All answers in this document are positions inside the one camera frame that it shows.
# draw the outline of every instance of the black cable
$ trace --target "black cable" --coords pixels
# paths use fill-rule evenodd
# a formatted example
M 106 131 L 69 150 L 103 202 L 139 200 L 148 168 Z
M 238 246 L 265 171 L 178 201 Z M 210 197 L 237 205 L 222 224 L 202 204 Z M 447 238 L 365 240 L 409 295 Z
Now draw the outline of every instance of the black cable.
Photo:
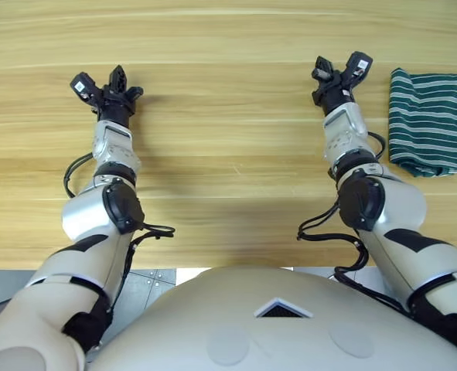
M 337 209 L 338 209 L 338 200 L 336 200 L 333 203 L 333 205 L 329 209 L 327 209 L 324 213 L 322 213 L 318 216 L 314 216 L 313 218 L 306 220 L 304 223 L 302 223 L 300 226 L 298 226 L 298 233 L 300 234 L 301 232 L 303 232 L 305 230 L 309 230 L 311 228 L 314 228 L 315 226 L 320 226 L 325 221 L 327 221 L 331 216 L 333 216 L 333 214 L 337 211 Z M 317 224 L 313 224 L 311 226 L 306 225 L 306 224 L 315 222 L 316 220 L 323 219 L 323 218 L 324 218 L 324 220 L 321 220 Z
M 65 189 L 65 192 L 67 195 L 72 199 L 75 197 L 75 194 L 70 191 L 70 188 L 68 187 L 68 182 L 70 181 L 70 177 L 72 176 L 73 172 L 77 170 L 79 167 L 81 167 L 83 164 L 88 162 L 89 160 L 92 159 L 92 152 L 89 152 L 85 154 L 84 156 L 81 156 L 77 159 L 75 159 L 70 165 L 68 165 L 67 170 L 65 171 L 65 174 L 63 175 L 63 187 Z
M 359 256 L 356 262 L 349 267 L 335 267 L 334 277 L 336 278 L 336 280 L 342 284 L 345 284 L 346 286 L 349 286 L 350 288 L 353 288 L 367 295 L 368 297 L 376 301 L 379 301 L 381 304 L 384 304 L 389 308 L 398 311 L 402 315 L 411 317 L 398 301 L 394 300 L 393 298 L 390 298 L 385 294 L 381 294 L 380 292 L 377 292 L 370 288 L 366 288 L 362 284 L 359 284 L 358 282 L 355 282 L 352 278 L 346 276 L 346 273 L 348 272 L 359 271 L 360 269 L 364 268 L 367 264 L 367 261 L 369 260 L 369 252 L 367 251 L 366 247 L 360 239 L 344 233 L 307 234 L 303 232 L 301 232 L 298 235 L 298 238 L 300 240 L 315 242 L 327 240 L 345 240 L 347 242 L 353 243 L 357 251 L 359 251 Z
M 142 224 L 142 229 L 147 230 L 148 232 L 144 233 L 143 235 L 133 239 L 130 244 L 128 245 L 127 256 L 125 257 L 125 266 L 123 270 L 123 274 L 121 276 L 121 283 L 120 288 L 118 289 L 117 296 L 114 300 L 113 305 L 111 306 L 111 310 L 114 309 L 114 306 L 117 303 L 118 298 L 120 297 L 121 290 L 125 284 L 125 280 L 127 279 L 128 273 L 130 272 L 132 266 L 132 260 L 134 258 L 135 250 L 137 250 L 137 246 L 146 238 L 154 237 L 155 239 L 159 240 L 162 237 L 173 238 L 174 233 L 176 231 L 175 228 L 172 226 L 156 226 L 154 224 Z
M 381 150 L 378 153 L 376 153 L 376 160 L 379 160 L 381 156 L 383 156 L 384 150 L 386 149 L 386 141 L 381 135 L 376 134 L 373 131 L 368 131 L 367 135 L 380 142 Z

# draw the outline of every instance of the green striped cloth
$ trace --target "green striped cloth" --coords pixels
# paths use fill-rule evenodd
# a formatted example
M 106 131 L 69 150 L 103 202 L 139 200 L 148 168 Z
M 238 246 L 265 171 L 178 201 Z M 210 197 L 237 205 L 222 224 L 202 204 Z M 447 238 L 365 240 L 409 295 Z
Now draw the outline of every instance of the green striped cloth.
M 391 73 L 390 161 L 414 176 L 457 173 L 457 74 Z

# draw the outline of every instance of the wood grain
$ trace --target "wood grain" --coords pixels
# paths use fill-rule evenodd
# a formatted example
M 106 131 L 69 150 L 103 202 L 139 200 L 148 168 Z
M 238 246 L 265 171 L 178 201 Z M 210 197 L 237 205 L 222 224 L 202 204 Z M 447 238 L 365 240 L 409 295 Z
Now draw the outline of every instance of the wood grain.
M 355 95 L 386 135 L 390 71 L 457 73 L 457 0 L 0 1 L 0 268 L 68 244 L 62 175 L 95 121 L 68 83 L 81 70 L 104 83 L 117 63 L 145 88 L 132 130 L 147 220 L 178 228 L 144 243 L 136 268 L 351 264 L 352 247 L 295 231 L 335 197 L 309 74 L 318 55 L 343 68 L 354 50 L 374 58 Z M 457 245 L 457 175 L 391 168 L 426 195 L 422 231 Z M 347 231 L 337 216 L 322 230 Z

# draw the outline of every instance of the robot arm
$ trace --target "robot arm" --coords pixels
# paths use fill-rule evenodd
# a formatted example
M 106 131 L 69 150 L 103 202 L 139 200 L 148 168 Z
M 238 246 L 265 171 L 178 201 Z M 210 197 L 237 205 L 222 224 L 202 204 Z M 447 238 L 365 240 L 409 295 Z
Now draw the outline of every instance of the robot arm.
M 97 167 L 63 209 L 63 228 L 74 244 L 47 258 L 0 314 L 0 369 L 82 370 L 85 352 L 111 323 L 136 248 L 132 236 L 145 226 L 135 194 L 141 164 L 128 130 L 142 88 L 126 90 L 126 84 L 120 66 L 103 89 L 85 73 L 71 83 L 97 113 Z
M 379 164 L 352 88 L 372 59 L 355 52 L 340 73 L 322 57 L 312 93 L 326 119 L 326 159 L 336 180 L 339 214 L 358 232 L 400 303 L 417 322 L 457 345 L 457 248 L 422 236 L 426 202 L 413 185 Z

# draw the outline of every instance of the black joint cover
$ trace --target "black joint cover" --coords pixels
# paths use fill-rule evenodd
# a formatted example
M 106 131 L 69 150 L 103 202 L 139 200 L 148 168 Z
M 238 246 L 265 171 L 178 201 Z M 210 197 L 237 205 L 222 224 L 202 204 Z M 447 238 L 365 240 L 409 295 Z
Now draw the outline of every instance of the black joint cover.
M 104 165 L 101 165 L 97 171 L 94 173 L 94 176 L 99 175 L 116 175 L 120 176 L 123 179 L 127 179 L 131 184 L 135 186 L 135 181 L 137 176 L 135 172 L 128 166 L 119 164 L 118 162 L 106 162 Z
M 142 228 L 144 212 L 135 191 L 123 182 L 104 187 L 104 208 L 121 234 Z
M 384 188 L 380 182 L 361 174 L 350 177 L 340 187 L 339 214 L 350 228 L 371 231 L 383 211 Z

